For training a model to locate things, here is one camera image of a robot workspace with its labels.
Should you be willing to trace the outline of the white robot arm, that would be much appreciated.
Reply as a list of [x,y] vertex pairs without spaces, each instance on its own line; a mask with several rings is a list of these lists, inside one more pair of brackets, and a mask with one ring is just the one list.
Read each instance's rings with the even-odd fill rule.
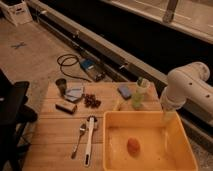
[[163,109],[178,110],[191,100],[213,116],[213,87],[206,83],[209,77],[210,69],[203,62],[172,69],[160,97]]

